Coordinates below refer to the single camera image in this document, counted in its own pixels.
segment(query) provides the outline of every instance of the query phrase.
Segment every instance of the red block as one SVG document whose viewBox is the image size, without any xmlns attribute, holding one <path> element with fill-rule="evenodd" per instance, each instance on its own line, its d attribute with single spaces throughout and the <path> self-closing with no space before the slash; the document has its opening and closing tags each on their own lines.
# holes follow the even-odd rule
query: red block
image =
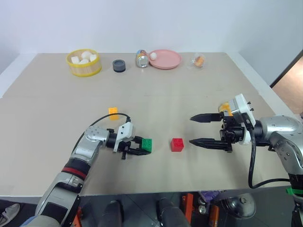
<svg viewBox="0 0 303 227">
<path fill-rule="evenodd" d="M 173 138 L 170 142 L 170 148 L 172 152 L 181 152 L 184 148 L 182 138 Z"/>
</svg>

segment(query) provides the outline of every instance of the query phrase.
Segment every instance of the black cable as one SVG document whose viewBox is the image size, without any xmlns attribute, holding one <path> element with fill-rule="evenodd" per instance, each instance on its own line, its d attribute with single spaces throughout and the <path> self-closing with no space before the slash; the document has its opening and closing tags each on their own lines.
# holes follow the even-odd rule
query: black cable
<svg viewBox="0 0 303 227">
<path fill-rule="evenodd" d="M 100 117 L 99 119 L 95 120 L 90 126 L 93 126 L 94 124 L 96 124 L 97 122 L 103 120 L 104 118 L 107 118 L 109 116 L 112 116 L 112 115 L 122 115 L 122 116 L 125 116 L 126 117 L 126 121 L 125 122 L 130 122 L 131 121 L 131 118 L 130 116 L 128 116 L 127 114 L 124 114 L 124 113 L 111 113 L 111 114 L 108 114 L 108 115 L 105 115 L 103 117 Z M 81 136 L 79 137 L 79 139 L 77 140 L 74 148 L 72 149 L 72 151 L 74 151 L 77 147 L 77 145 L 79 144 L 80 140 L 82 139 L 82 137 L 84 136 L 84 132 L 81 134 Z"/>
<path fill-rule="evenodd" d="M 277 179 L 266 180 L 266 181 L 260 182 L 256 185 L 252 185 L 252 177 L 253 177 L 253 174 L 254 174 L 255 159 L 256 159 L 256 146 L 257 145 L 256 145 L 256 137 L 255 137 L 255 132 L 253 130 L 253 127 L 248 127 L 248 130 L 250 132 L 250 137 L 251 137 L 250 170 L 249 170 L 249 174 L 248 174 L 248 185 L 249 185 L 249 187 L 254 189 L 254 188 L 259 188 L 260 186 L 265 185 L 267 183 L 272 183 L 272 182 L 277 182 L 277 181 L 289 182 L 289 179 L 277 178 Z"/>
</svg>

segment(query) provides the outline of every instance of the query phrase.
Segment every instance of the tin can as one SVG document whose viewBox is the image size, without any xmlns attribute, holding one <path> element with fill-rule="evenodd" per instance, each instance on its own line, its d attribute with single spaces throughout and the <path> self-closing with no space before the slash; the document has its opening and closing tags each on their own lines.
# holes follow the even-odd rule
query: tin can
<svg viewBox="0 0 303 227">
<path fill-rule="evenodd" d="M 136 54 L 136 64 L 139 68 L 146 68 L 148 66 L 148 56 L 145 50 L 138 50 Z"/>
</svg>

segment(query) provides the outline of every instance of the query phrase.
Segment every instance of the pink plate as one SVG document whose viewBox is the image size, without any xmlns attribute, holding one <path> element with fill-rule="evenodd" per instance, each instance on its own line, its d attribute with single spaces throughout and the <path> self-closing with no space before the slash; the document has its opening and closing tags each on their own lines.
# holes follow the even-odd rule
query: pink plate
<svg viewBox="0 0 303 227">
<path fill-rule="evenodd" d="M 150 64 L 158 69 L 169 70 L 177 67 L 181 63 L 181 56 L 177 52 L 170 50 L 155 50 L 156 60 L 152 61 L 149 57 Z"/>
</svg>

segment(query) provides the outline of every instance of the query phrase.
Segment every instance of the green lego brick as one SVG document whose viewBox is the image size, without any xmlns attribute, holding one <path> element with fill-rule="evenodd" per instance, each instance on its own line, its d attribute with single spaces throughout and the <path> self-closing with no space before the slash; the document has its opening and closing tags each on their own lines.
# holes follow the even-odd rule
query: green lego brick
<svg viewBox="0 0 303 227">
<path fill-rule="evenodd" d="M 142 139 L 141 148 L 151 152 L 152 151 L 152 139 Z"/>
</svg>

